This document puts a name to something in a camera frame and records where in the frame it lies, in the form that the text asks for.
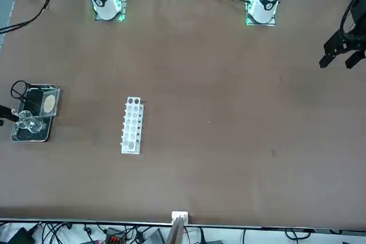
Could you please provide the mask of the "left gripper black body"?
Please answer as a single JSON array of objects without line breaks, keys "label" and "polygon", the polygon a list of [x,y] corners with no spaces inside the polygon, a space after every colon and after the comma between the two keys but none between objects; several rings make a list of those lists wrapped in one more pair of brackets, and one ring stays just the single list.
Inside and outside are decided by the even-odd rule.
[{"label": "left gripper black body", "polygon": [[354,22],[352,31],[365,31],[365,0],[356,0],[351,8],[351,16]]}]

